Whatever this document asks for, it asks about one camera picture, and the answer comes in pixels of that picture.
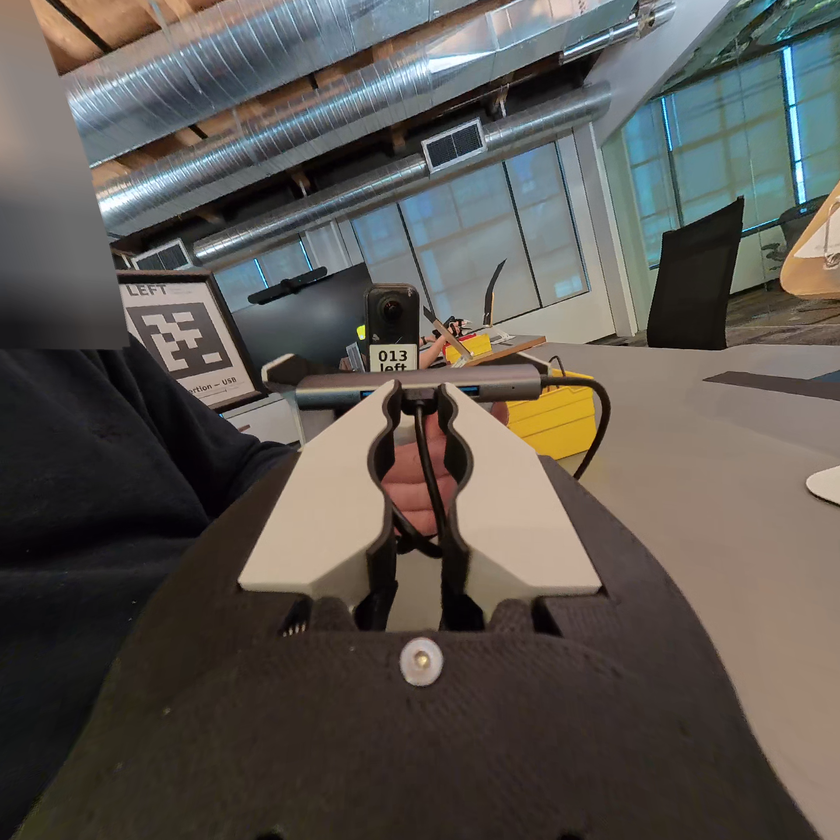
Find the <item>small yellow bin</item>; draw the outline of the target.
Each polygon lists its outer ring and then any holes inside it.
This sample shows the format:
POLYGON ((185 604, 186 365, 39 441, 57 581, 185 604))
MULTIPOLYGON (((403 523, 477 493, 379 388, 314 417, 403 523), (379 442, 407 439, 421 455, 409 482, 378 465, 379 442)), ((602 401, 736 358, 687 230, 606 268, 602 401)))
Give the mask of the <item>small yellow bin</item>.
POLYGON ((445 358, 448 364, 463 366, 490 351, 490 336, 486 333, 474 333, 457 339, 455 345, 447 343, 445 358))

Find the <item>person's left hand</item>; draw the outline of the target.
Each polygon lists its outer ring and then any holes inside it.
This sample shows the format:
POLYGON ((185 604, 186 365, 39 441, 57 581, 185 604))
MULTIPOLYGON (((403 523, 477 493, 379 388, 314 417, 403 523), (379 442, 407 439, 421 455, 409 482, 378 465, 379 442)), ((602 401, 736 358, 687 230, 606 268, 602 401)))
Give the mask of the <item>person's left hand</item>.
MULTIPOLYGON (((429 456, 444 509, 447 510, 457 489, 456 480, 445 467, 447 438, 439 426, 436 414, 426 416, 424 423, 429 456)), ((430 537, 437 532, 437 526, 415 432, 414 420, 403 416, 394 432, 395 463, 382 484, 395 506, 414 528, 424 536, 430 537)))

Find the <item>silver ventilation duct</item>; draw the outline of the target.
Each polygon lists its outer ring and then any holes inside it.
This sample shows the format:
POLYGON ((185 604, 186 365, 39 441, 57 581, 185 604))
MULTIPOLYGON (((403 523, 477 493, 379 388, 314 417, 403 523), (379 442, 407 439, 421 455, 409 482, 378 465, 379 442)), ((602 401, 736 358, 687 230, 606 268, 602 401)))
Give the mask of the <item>silver ventilation duct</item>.
POLYGON ((473 3, 221 2, 61 81, 96 167, 420 26, 403 49, 374 62, 403 51, 429 57, 432 95, 410 101, 408 111, 389 108, 383 117, 327 135, 342 145, 549 56, 575 60, 625 35, 638 37, 669 20, 674 8, 669 2, 508 2, 435 28, 440 13, 467 6, 473 3))
POLYGON ((247 119, 237 129, 113 178, 97 193, 106 229, 116 233, 146 212, 301 150, 331 132, 383 117, 390 108, 408 111, 410 101, 432 95, 433 77, 429 57, 403 51, 247 119))
POLYGON ((352 215, 417 183, 484 161, 543 136, 560 135, 600 118, 612 93, 607 82, 570 91, 504 119, 465 122, 428 138, 423 151, 368 171, 342 184, 199 239, 193 253, 204 266, 219 266, 255 254, 293 235, 352 215))

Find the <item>black video bar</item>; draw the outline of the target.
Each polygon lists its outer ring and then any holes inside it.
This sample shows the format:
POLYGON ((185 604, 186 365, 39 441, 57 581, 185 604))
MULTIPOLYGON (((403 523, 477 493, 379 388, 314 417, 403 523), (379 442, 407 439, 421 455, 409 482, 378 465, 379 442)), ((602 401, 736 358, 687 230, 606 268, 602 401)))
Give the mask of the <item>black video bar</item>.
POLYGON ((293 278, 284 279, 274 286, 248 295, 248 303, 263 306, 270 302, 296 295, 305 288, 324 280, 328 276, 328 273, 328 268, 322 266, 293 278))

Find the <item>wooden edge desk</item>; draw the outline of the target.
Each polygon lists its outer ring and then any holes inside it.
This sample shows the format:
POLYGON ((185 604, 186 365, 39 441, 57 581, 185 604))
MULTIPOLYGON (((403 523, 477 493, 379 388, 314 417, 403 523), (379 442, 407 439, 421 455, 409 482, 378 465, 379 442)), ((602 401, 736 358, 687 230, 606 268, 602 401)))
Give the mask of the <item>wooden edge desk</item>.
POLYGON ((489 351, 473 355, 465 362, 463 367, 509 364, 509 359, 544 345, 546 341, 543 335, 512 335, 506 340, 491 342, 489 351))

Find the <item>framed wall sign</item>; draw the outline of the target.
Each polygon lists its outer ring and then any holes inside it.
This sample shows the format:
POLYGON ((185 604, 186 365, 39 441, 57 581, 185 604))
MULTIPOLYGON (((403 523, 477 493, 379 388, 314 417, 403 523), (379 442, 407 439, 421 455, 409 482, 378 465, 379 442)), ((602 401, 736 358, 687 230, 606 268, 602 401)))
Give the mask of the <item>framed wall sign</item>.
POLYGON ((265 395, 207 269, 118 270, 127 326, 157 363, 219 413, 265 395))

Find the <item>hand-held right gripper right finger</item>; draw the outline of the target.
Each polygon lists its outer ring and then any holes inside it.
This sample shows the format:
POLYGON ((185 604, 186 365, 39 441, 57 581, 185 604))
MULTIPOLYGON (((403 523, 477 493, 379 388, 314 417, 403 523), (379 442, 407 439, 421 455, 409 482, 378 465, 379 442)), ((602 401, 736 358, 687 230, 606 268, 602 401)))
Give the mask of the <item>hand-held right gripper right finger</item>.
POLYGON ((442 621, 475 632, 506 600, 593 595, 602 581, 552 477, 568 477, 455 385, 437 389, 456 481, 441 538, 442 621))

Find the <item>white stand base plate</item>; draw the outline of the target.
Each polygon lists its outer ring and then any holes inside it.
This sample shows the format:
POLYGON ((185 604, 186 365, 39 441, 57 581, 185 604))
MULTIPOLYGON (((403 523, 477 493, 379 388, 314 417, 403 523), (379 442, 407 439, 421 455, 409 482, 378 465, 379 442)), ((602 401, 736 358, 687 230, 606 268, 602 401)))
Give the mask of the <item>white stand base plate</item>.
POLYGON ((814 497, 839 506, 840 466, 823 469, 808 476, 805 487, 814 497))

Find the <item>large black monitor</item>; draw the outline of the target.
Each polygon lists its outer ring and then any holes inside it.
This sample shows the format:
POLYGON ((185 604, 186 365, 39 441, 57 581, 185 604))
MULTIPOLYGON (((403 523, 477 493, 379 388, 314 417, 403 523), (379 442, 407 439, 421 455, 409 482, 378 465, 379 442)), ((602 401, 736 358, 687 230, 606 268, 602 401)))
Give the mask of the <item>large black monitor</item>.
POLYGON ((233 313, 255 368, 283 354, 337 368, 364 324, 364 295, 372 287, 365 263, 332 274, 298 294, 233 313))

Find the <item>dark grey usb hub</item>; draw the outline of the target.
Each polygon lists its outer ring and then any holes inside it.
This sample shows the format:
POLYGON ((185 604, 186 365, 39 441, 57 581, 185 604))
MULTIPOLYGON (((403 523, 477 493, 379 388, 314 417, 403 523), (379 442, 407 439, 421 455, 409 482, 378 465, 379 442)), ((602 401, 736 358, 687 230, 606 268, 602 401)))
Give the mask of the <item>dark grey usb hub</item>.
POLYGON ((311 375, 297 385, 295 397, 304 410, 340 410, 358 405, 391 381, 408 390, 433 390, 449 383, 483 403, 535 400, 543 388, 540 372, 530 364, 449 366, 423 371, 311 375))

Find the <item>black office chair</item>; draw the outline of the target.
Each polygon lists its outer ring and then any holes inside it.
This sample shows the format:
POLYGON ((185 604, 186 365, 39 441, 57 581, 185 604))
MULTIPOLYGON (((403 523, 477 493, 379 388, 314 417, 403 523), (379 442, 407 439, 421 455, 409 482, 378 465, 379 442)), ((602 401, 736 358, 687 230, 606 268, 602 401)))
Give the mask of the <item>black office chair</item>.
POLYGON ((662 236, 646 329, 650 348, 727 348, 728 300, 742 234, 744 197, 662 236))

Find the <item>printed instruction sheet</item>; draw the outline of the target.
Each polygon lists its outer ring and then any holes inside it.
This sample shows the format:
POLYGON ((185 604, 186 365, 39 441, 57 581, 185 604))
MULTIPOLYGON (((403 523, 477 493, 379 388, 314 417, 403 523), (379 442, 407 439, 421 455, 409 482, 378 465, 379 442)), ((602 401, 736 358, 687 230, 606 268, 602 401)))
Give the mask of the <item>printed instruction sheet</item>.
POLYGON ((794 246, 794 259, 817 259, 826 270, 839 267, 838 211, 838 194, 828 197, 794 246))

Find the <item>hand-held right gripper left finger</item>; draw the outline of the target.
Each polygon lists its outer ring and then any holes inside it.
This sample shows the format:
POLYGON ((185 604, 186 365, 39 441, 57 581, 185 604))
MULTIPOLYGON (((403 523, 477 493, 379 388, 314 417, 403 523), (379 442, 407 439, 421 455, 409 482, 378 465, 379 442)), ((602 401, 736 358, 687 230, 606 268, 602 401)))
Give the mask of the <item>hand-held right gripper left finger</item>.
POLYGON ((386 381, 303 447, 238 577, 243 590, 335 597, 359 629, 386 629, 396 536, 382 479, 402 397, 399 381, 386 381))

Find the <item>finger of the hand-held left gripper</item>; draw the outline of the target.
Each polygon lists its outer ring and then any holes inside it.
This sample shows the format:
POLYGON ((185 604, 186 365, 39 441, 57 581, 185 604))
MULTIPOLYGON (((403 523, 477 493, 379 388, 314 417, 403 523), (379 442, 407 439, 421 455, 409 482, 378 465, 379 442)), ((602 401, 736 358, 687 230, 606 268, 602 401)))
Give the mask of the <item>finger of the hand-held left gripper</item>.
POLYGON ((312 375, 330 375, 332 366, 285 353, 271 360, 261 368, 261 380, 269 392, 294 391, 297 386, 312 375))

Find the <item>person's left forearm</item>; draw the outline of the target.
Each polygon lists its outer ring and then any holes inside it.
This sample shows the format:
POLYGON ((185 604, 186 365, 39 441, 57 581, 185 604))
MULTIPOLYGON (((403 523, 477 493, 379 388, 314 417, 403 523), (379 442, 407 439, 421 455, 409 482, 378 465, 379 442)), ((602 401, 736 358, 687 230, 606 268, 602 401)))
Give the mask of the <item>person's left forearm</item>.
POLYGON ((142 463, 143 538, 194 539, 292 451, 238 432, 179 385, 126 405, 121 430, 142 463))

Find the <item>yellow plastic bin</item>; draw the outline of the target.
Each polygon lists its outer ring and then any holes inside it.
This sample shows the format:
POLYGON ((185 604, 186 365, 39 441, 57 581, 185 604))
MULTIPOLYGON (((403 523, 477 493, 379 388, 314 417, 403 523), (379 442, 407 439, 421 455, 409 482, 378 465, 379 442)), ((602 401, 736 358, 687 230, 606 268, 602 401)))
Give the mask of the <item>yellow plastic bin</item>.
POLYGON ((508 427, 541 456, 583 454, 596 432, 593 392, 586 386, 551 386, 534 401, 508 402, 508 427))

